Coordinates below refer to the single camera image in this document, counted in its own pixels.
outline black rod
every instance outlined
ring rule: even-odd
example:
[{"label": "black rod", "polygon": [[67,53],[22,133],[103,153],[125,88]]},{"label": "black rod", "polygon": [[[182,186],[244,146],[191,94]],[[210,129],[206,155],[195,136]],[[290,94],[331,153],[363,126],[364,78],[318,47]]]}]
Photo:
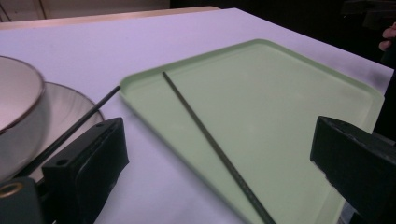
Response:
[{"label": "black rod", "polygon": [[97,103],[90,111],[83,115],[73,126],[71,126],[65,133],[63,133],[58,139],[56,139],[49,147],[42,151],[34,160],[29,162],[22,170],[20,170],[14,177],[28,176],[30,175],[43,161],[45,161],[58,147],[61,146],[73,133],[78,130],[81,125],[85,123],[92,115],[94,115],[99,108],[104,105],[118,90],[120,86],[117,86],[108,93],[99,103]]},{"label": "black rod", "polygon": [[267,210],[265,210],[265,208],[262,205],[262,203],[260,202],[260,200],[254,194],[253,190],[248,186],[248,183],[245,181],[245,179],[239,174],[239,172],[233,166],[231,161],[228,159],[227,155],[224,153],[224,151],[221,149],[219,144],[216,142],[215,138],[212,136],[212,134],[210,134],[209,130],[201,122],[201,120],[198,118],[198,116],[195,114],[195,112],[190,107],[189,103],[186,101],[186,99],[184,99],[183,95],[180,93],[180,91],[177,89],[175,84],[172,82],[172,80],[169,78],[169,76],[165,72],[163,72],[163,77],[165,78],[165,80],[169,84],[169,86],[172,88],[172,90],[175,93],[175,95],[177,96],[177,98],[180,100],[180,102],[184,105],[186,110],[189,112],[190,116],[192,117],[192,119],[194,120],[194,122],[198,126],[198,128],[201,130],[201,132],[205,136],[206,140],[209,142],[210,146],[212,146],[213,149],[216,151],[219,158],[224,163],[224,165],[226,166],[226,168],[228,169],[230,174],[233,176],[233,179],[238,184],[239,188],[245,193],[245,196],[247,196],[248,200],[253,205],[254,209],[259,214],[262,221],[264,221],[264,223],[266,223],[266,224],[275,224],[274,220],[271,218],[271,216],[267,212]]}]

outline white table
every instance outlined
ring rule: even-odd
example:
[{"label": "white table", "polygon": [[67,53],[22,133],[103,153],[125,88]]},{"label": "white table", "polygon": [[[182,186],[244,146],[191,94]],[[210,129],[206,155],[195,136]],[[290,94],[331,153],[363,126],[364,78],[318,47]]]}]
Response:
[{"label": "white table", "polygon": [[[0,31],[0,55],[37,68],[98,102],[123,77],[250,39],[269,39],[381,92],[392,70],[238,9]],[[102,108],[122,117],[130,164],[96,223],[242,223],[117,95]]]}]

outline bowl rim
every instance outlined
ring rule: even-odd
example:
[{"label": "bowl rim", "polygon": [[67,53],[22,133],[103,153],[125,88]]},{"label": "bowl rim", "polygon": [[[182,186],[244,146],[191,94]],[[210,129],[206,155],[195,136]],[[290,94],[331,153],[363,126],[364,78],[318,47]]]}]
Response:
[{"label": "bowl rim", "polygon": [[21,63],[24,66],[27,66],[28,68],[32,69],[33,74],[35,74],[39,78],[40,89],[41,89],[40,93],[35,98],[35,101],[29,106],[29,108],[27,110],[25,110],[20,116],[18,116],[14,120],[12,120],[4,128],[0,129],[0,136],[1,136],[3,133],[9,131],[11,128],[15,127],[22,120],[24,120],[37,107],[37,105],[40,103],[41,99],[44,97],[45,81],[44,81],[44,78],[43,78],[42,74],[36,68],[34,68],[32,65],[30,65],[29,63],[26,63],[26,62],[23,62],[21,60],[14,59],[14,58],[11,58],[11,57],[8,57],[8,56],[3,56],[3,55],[0,55],[0,58],[11,60],[11,61],[16,61],[16,62]]}]

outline black block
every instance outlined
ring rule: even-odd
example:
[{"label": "black block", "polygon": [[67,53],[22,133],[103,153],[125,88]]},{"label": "black block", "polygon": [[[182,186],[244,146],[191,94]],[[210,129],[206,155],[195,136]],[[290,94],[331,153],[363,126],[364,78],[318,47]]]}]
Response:
[{"label": "black block", "polygon": [[57,223],[93,223],[128,162],[122,119],[96,124],[46,162]]},{"label": "black block", "polygon": [[396,223],[396,148],[319,117],[310,159],[368,223]]}]

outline green tray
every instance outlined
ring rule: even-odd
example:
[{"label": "green tray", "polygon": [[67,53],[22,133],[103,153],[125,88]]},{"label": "green tray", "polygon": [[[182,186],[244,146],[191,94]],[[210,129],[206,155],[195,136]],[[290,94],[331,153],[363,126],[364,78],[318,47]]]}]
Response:
[{"label": "green tray", "polygon": [[319,115],[371,132],[384,98],[266,40],[126,77],[121,95],[227,203],[262,223],[162,76],[165,71],[276,223],[335,223],[344,199],[309,160]]}]

